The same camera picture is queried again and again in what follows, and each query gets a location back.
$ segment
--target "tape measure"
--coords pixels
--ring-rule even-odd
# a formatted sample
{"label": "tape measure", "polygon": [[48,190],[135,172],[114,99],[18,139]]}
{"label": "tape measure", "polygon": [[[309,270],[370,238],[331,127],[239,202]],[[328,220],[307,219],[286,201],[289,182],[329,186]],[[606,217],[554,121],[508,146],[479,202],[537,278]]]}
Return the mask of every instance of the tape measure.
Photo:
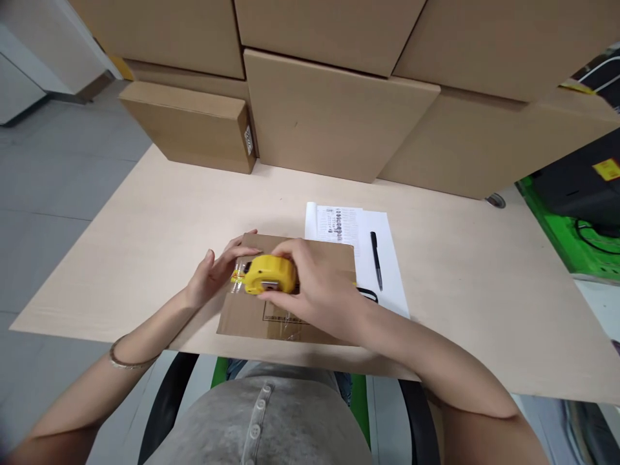
{"label": "tape measure", "polygon": [[249,264],[243,282],[248,294],[265,291],[292,293],[297,283],[297,270],[292,261],[275,255],[257,256]]}

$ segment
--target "desk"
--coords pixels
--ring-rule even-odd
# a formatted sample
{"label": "desk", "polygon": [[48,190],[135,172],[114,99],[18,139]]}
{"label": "desk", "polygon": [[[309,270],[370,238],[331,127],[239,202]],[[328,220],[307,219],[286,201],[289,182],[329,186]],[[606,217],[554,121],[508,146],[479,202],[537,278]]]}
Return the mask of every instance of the desk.
{"label": "desk", "polygon": [[[512,392],[620,404],[620,359],[513,187],[485,202],[256,164],[251,176],[171,163],[152,146],[12,329],[111,342],[240,233],[301,237],[305,204],[385,211],[409,312],[482,360]],[[216,334],[214,300],[171,345],[415,379],[359,347]]]}

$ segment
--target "black pen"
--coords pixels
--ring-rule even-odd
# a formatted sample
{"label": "black pen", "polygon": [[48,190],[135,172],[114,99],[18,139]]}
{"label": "black pen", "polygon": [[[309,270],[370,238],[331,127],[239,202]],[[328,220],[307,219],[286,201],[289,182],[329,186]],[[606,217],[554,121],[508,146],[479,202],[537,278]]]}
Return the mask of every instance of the black pen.
{"label": "black pen", "polygon": [[383,291],[383,279],[381,279],[381,265],[379,265],[379,255],[377,253],[377,235],[374,231],[370,232],[370,240],[373,243],[373,255],[375,256],[375,270],[377,271],[377,282],[379,291]]}

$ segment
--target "silver bangle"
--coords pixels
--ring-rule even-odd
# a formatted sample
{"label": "silver bangle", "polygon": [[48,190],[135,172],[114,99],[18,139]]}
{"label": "silver bangle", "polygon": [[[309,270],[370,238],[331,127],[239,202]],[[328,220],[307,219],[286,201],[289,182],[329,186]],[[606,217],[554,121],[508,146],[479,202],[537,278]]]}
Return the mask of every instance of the silver bangle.
{"label": "silver bangle", "polygon": [[157,360],[160,357],[159,355],[156,355],[152,359],[147,360],[146,362],[137,363],[137,364],[128,364],[128,363],[121,362],[120,360],[118,360],[118,358],[116,358],[116,355],[114,354],[114,350],[115,350],[116,346],[118,345],[118,343],[121,342],[121,340],[125,336],[119,337],[116,340],[116,342],[114,342],[112,344],[112,347],[110,347],[110,351],[108,352],[108,356],[110,358],[110,363],[112,364],[112,366],[114,368],[120,368],[120,369],[140,369],[140,368],[144,368],[144,367],[150,366],[155,360]]}

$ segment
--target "stacked cardboard boxes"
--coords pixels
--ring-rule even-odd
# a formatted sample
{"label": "stacked cardboard boxes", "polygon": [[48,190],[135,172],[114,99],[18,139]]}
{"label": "stacked cardboard boxes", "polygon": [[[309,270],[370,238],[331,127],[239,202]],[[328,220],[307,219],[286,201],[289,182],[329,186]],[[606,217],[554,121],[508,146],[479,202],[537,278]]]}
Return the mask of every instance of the stacked cardboard boxes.
{"label": "stacked cardboard boxes", "polygon": [[[121,98],[171,160],[250,172],[260,151],[483,198],[620,126],[601,98],[557,87],[620,40],[612,0],[70,1],[128,59],[138,82]],[[175,125],[183,111],[196,123]],[[192,133],[220,118],[245,147],[231,164],[224,132]]]}

